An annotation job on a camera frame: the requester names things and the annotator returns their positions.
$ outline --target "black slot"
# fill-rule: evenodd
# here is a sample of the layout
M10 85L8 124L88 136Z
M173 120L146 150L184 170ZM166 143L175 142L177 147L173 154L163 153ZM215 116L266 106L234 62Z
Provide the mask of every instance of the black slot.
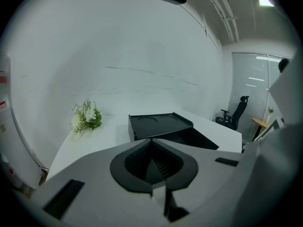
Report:
M222 163L222 164L225 164L225 165L234 166L234 167L236 167L239 163L238 161L229 160L229 159L225 159L225 158L222 158L222 157L217 158L215 161L219 162L219 163Z
M157 143L152 144L152 158L164 179L176 174L183 166L183 160Z
M44 207L44 211L53 217L60 219L78 195L84 182L70 180Z
M156 185L164 181L164 178L153 159L151 159L151 162L147 168L145 181L151 185Z

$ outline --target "black tray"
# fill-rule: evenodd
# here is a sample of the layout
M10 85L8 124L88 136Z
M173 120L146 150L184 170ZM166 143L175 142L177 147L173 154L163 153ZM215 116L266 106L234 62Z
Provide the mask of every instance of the black tray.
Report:
M131 141L159 138L163 134L193 127L193 122L177 113L128 116L128 132Z
M129 115L128 132L131 141L158 138L205 149L216 150L219 148L194 129L194 124L190 120L177 113Z

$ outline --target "white wall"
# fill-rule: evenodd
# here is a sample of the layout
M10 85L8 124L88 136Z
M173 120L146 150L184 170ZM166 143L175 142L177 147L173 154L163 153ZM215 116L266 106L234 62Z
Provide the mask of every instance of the white wall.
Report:
M236 44L223 46L223 79L221 100L217 105L217 115L220 110L228 110L232 93L232 53L254 52L292 58L296 52L295 42L286 42L270 39L243 39Z
M71 130L71 107L88 97L103 115L182 108L208 119L221 101L220 45L159 0L31 0L3 49L16 119L46 167Z

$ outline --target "white panel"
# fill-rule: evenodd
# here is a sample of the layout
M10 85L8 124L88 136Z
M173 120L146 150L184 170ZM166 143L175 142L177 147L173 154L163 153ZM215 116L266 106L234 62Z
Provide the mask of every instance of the white panel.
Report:
M297 53L270 88L286 124L303 122L303 56Z
M0 111L0 152L5 155L17 176L28 186L37 189L40 167L26 150L15 127L10 108Z
M268 72L269 72L269 88L277 81L277 79L280 76L280 71L279 71L279 62L281 61L282 57L277 57L277 56L268 56ZM281 112L274 101L272 95L269 93L268 94L268 102L267 102L267 108L265 111L265 115L263 118L263 121L267 120L267 116L269 115L268 107L273 107L274 113L270 115L270 120L269 123L271 124L273 121L275 121L276 118L281 119L282 115Z

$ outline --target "wooden table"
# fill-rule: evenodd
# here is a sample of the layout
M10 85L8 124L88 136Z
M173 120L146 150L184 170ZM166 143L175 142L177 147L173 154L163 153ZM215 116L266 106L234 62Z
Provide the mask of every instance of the wooden table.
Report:
M254 141L255 138L260 134L261 128L266 129L266 128L268 128L270 126L270 124L266 123L266 122L264 122L264 121L262 121L260 119L256 119L256 118L252 118L251 120L258 126L257 132L256 132L254 138L252 139L252 141Z

